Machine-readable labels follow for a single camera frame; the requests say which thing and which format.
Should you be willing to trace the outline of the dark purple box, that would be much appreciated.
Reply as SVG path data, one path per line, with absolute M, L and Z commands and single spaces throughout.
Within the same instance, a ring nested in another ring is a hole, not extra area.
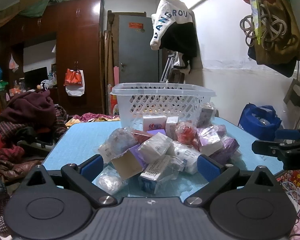
M 226 135 L 221 138 L 221 142 L 223 147 L 210 155 L 210 158 L 221 165 L 225 165 L 239 149 L 239 143 L 236 139 Z

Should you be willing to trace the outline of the light purple box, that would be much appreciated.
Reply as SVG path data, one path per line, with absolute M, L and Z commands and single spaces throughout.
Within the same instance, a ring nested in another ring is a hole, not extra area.
M 210 156 L 223 148 L 221 137 L 218 135 L 217 129 L 213 126 L 198 128 L 197 134 L 200 142 L 201 154 Z

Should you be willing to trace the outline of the blue shopping bag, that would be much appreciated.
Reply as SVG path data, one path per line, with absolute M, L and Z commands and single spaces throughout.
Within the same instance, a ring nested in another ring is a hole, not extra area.
M 273 106 L 249 103 L 242 111 L 238 126 L 259 140 L 274 141 L 281 122 Z

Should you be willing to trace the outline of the brown cardboard box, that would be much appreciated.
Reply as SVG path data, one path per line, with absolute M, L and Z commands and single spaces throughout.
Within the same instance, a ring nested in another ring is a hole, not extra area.
M 115 170 L 123 180 L 140 174 L 148 166 L 139 152 L 139 147 L 140 144 L 137 144 L 111 160 Z

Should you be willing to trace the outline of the red item in bag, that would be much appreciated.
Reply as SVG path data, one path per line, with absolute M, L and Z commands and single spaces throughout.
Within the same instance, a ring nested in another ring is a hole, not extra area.
M 175 129 L 175 135 L 179 143 L 191 145 L 196 150 L 199 150 L 200 145 L 197 136 L 197 129 L 190 122 L 180 122 Z

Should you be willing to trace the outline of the white round roll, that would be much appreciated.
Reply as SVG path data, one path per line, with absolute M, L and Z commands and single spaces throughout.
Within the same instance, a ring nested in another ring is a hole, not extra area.
M 134 137 L 134 129 L 132 127 L 117 128 L 98 148 L 100 156 L 104 163 L 109 163 L 112 159 L 118 158 L 129 148 L 138 144 Z

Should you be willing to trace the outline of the white wrapped packet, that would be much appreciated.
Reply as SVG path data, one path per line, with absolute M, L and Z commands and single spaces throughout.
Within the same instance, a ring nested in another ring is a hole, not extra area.
M 166 154 L 172 139 L 162 133 L 157 133 L 143 142 L 138 148 L 143 160 L 150 164 Z

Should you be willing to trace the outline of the maroon clothes pile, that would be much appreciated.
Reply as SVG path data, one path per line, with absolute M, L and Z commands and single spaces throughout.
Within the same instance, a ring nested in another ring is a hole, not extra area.
M 49 129 L 60 137 L 67 130 L 62 111 L 61 107 L 55 106 L 50 91 L 46 90 L 15 95 L 0 116 L 13 124 L 36 130 Z

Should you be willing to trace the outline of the white box red logo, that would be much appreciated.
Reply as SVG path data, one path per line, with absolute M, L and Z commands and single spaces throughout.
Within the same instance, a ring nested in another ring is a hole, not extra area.
M 164 115 L 145 115 L 142 119 L 143 131 L 165 129 L 167 117 Z

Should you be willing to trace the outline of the white plastic basket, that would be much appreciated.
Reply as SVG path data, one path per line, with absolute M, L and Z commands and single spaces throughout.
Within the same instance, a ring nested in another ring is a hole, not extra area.
M 119 83 L 111 93 L 117 98 L 121 126 L 134 128 L 142 127 L 146 115 L 196 122 L 200 107 L 216 96 L 213 90 L 183 83 Z

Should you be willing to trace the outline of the red white hanging bag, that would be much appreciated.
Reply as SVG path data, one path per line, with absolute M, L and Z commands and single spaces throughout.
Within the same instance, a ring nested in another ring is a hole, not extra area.
M 68 96 L 83 96 L 85 93 L 85 80 L 83 70 L 67 69 L 65 74 L 64 87 Z

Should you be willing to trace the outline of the grey metal door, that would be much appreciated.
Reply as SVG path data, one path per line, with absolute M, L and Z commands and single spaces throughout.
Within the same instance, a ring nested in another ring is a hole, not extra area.
M 121 83 L 158 82 L 159 52 L 152 50 L 152 20 L 119 16 L 119 80 Z

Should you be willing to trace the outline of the brown wooden wardrobe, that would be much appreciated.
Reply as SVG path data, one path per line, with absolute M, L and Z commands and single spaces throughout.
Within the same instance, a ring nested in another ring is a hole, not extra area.
M 15 16 L 0 27 L 0 68 L 3 80 L 13 87 L 24 76 L 24 48 L 56 41 L 57 93 L 68 114 L 105 112 L 104 67 L 101 62 L 102 0 L 72 0 L 48 6 L 42 17 Z M 67 69 L 84 74 L 85 93 L 68 96 Z

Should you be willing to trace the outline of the white black hanging jacket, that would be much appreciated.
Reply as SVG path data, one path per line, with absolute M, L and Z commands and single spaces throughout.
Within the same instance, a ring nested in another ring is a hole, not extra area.
M 181 0 L 160 0 L 152 14 L 152 50 L 167 49 L 177 53 L 173 65 L 184 74 L 191 71 L 197 57 L 197 36 L 192 12 Z

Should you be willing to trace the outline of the wall power adapter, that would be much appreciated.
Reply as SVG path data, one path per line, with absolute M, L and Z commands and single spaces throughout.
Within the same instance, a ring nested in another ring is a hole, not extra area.
M 300 82 L 297 79 L 292 80 L 283 101 L 285 104 L 290 101 L 294 106 L 300 107 Z

